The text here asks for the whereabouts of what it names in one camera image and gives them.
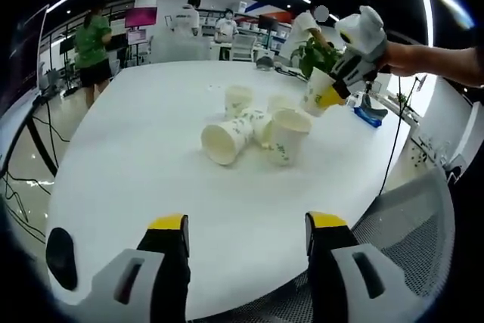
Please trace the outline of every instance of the white shirt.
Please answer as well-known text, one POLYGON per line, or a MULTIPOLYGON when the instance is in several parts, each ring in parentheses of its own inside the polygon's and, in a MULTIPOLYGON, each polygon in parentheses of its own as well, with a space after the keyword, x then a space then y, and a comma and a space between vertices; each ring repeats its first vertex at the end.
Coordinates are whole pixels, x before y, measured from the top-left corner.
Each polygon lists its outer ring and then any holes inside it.
POLYGON ((304 43, 311 38, 309 30, 314 28, 320 30, 310 11, 298 15, 293 22, 293 28, 290 31, 286 42, 281 47, 279 55, 290 60, 290 56, 294 50, 300 45, 304 45, 304 43))
POLYGON ((198 11, 196 11, 192 5, 184 5, 175 15, 175 19, 172 22, 172 28, 175 33, 178 33, 179 35, 193 37, 193 29, 199 30, 200 28, 200 15, 198 14, 198 11))
POLYGON ((220 33, 223 33, 223 36, 227 36, 228 38, 232 38, 234 34, 238 33, 237 23, 235 23, 235 20, 233 19, 219 19, 215 25, 215 29, 220 33))

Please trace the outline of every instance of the blue object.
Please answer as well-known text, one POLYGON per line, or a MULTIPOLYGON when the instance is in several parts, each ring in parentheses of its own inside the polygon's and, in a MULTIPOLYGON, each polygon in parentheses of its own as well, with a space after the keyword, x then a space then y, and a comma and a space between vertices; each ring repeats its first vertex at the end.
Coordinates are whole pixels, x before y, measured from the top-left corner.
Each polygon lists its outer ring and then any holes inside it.
POLYGON ((355 114, 358 115, 360 118, 362 118, 364 121, 366 121, 368 124, 373 126, 374 128, 378 128, 381 126, 381 120, 380 119, 375 119, 373 117, 370 117, 367 113, 363 111, 360 107, 355 107, 353 109, 355 111, 355 114))

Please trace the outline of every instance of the white paper cup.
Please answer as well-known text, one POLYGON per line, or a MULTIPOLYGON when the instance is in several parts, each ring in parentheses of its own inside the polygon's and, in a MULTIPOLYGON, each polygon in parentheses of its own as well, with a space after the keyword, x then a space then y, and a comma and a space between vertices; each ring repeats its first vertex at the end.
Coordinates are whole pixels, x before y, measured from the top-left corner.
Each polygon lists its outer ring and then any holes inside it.
POLYGON ((262 110, 248 107, 240 117, 249 120, 254 130, 254 139, 263 148, 268 147, 271 134, 272 116, 262 110))
POLYGON ((202 148, 211 160, 226 166, 235 161, 252 137, 253 128, 249 120, 234 119, 206 126, 202 131, 202 148))
POLYGON ((324 92, 334 84, 334 80, 323 71, 313 68, 306 87, 306 93, 301 100, 301 108, 313 116, 321 116, 324 108, 318 105, 324 92))
POLYGON ((294 164, 311 127, 309 116, 295 110, 279 110, 272 117, 268 159, 279 166, 294 164))
POLYGON ((279 110, 297 110, 297 106, 284 95, 272 95, 268 99, 267 112, 274 114, 279 110))
POLYGON ((252 104, 252 90, 244 86, 230 86, 225 90, 225 118, 234 119, 252 104))

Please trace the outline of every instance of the round white table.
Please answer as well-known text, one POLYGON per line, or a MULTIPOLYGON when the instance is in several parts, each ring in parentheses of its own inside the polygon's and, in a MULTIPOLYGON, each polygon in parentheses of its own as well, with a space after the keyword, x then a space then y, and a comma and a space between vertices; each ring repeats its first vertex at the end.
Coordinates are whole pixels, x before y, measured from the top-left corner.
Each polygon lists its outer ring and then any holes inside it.
MULTIPOLYGON (((79 125, 55 179, 48 233, 73 237, 79 285, 54 295, 75 304, 93 275, 148 225, 171 213, 190 221, 187 319, 242 306, 307 269, 305 213, 333 213, 353 226, 383 182, 398 117, 379 129, 334 106, 305 140, 295 166, 271 165, 249 146, 229 167, 202 152, 200 133, 222 119, 228 85, 254 90, 254 104, 283 94, 298 102, 306 84, 251 63, 193 61, 123 70, 79 125)), ((393 163, 409 127, 402 122, 393 163)))

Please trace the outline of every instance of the woman in green shirt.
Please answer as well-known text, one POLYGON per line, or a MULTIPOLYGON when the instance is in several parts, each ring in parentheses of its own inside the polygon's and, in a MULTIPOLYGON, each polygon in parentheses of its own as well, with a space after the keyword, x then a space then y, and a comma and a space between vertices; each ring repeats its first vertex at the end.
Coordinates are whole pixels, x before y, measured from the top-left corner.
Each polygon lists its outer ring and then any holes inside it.
POLYGON ((101 16, 101 5, 96 5, 84 19, 84 24, 76 32, 76 68, 79 69, 81 84, 85 90, 85 103, 88 109, 94 103, 94 85, 99 93, 109 85, 111 68, 106 48, 112 33, 107 19, 101 16))

